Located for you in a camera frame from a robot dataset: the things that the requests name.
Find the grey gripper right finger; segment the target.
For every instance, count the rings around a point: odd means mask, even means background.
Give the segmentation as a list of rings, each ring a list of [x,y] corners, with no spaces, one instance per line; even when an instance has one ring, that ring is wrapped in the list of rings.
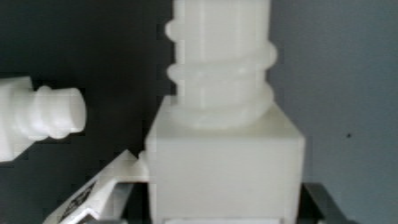
[[[301,189],[301,224],[356,224],[338,207],[321,183],[305,183]]]

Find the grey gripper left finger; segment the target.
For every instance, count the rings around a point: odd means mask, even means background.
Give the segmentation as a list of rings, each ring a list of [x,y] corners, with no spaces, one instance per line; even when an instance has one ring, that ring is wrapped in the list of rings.
[[[146,184],[120,183],[106,202],[106,216],[95,224],[148,224]]]

